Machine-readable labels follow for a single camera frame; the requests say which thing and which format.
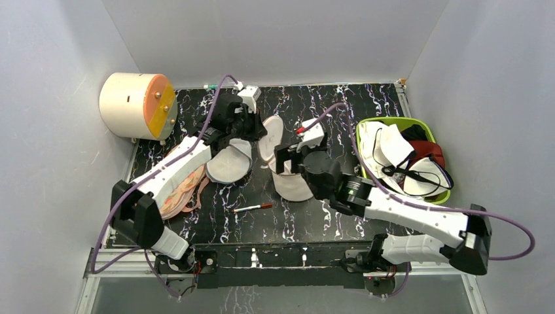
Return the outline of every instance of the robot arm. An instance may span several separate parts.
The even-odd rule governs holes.
[[[277,167],[291,160],[292,172],[302,175],[317,200],[345,215],[380,219],[406,226],[422,235],[377,235],[370,253],[360,254],[359,266],[398,265],[405,262],[448,262],[475,275],[488,269],[491,226],[485,216],[425,211],[390,198],[371,180],[341,172],[340,164],[327,154],[327,143],[320,125],[301,135],[299,143],[276,147]],[[396,194],[410,203],[428,206],[424,201]],[[481,206],[472,209],[485,211]]]
[[[190,243],[164,226],[159,208],[195,169],[226,148],[230,139],[258,141],[267,134],[260,119],[260,111],[256,108],[259,95],[260,90],[256,86],[247,86],[238,95],[221,95],[214,104],[216,107],[206,132],[189,155],[168,165],[168,162],[193,146],[198,140],[198,131],[196,136],[186,136],[176,149],[149,172],[131,183],[116,183],[112,190],[112,206],[134,184],[160,170],[159,174],[142,184],[123,201],[111,221],[112,228],[141,248],[158,251],[172,259],[177,267],[188,269],[192,262],[189,260],[192,251]],[[197,123],[198,130],[205,122],[203,119]]]

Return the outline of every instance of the black marble surface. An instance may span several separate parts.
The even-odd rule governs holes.
[[[303,120],[317,117],[337,101],[346,102],[353,109],[353,128],[364,118],[403,115],[393,84],[278,86],[261,90],[257,104],[262,120],[280,115],[285,123],[284,142],[293,138],[293,131]],[[164,147],[157,141],[139,142],[132,179],[162,160],[193,131],[194,121],[208,112],[213,93],[203,89],[176,91],[178,123]],[[336,112],[323,125],[329,135],[329,154],[340,161],[343,172],[355,173],[360,165],[353,154],[346,123],[346,117]],[[342,215],[324,201],[286,201],[274,190],[270,170],[259,158],[256,144],[252,156],[253,169],[242,180],[231,185],[210,183],[202,192],[200,210],[180,213],[166,224],[192,243],[341,241],[372,239],[374,234],[384,232],[398,236],[412,233],[390,222]],[[232,212],[233,208],[265,202],[272,202],[273,208]],[[109,242],[111,247],[129,244],[117,234]]]

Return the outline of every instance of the red cloth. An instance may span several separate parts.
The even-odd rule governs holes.
[[[428,141],[408,142],[416,151],[416,156],[410,159],[410,163],[433,155],[433,160],[445,169],[445,158],[443,157],[443,151],[441,151],[441,147],[439,145]]]

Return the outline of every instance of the cylindrical container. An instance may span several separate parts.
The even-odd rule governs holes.
[[[272,171],[272,179],[276,192],[288,201],[306,201],[312,198],[312,192],[308,188],[306,181],[299,173],[291,173],[291,161],[285,163],[285,171],[276,173],[276,157],[274,148],[281,144],[283,138],[283,121],[279,116],[271,116],[264,122],[264,127],[268,130],[268,135],[258,142],[259,154],[262,160]]]
[[[161,74],[114,73],[102,86],[100,115],[114,134],[165,140],[177,118],[177,100]]]

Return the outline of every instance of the white connector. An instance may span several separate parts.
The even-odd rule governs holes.
[[[303,121],[303,123],[301,123],[302,130],[308,127],[310,124],[312,124],[312,122],[314,122],[315,120],[316,118]],[[320,143],[322,142],[322,139],[324,138],[324,128],[320,123],[318,123],[315,126],[313,126],[310,130],[302,132],[300,136],[301,136],[300,143],[296,147],[297,152],[300,152],[300,149],[303,146],[314,148],[320,145]]]
[[[249,113],[257,111],[257,99],[260,96],[260,88],[258,86],[247,85],[243,90],[237,93],[243,99],[243,103],[249,106]]]
[[[233,89],[240,91],[243,89],[243,82],[237,82],[237,84],[233,85]]]

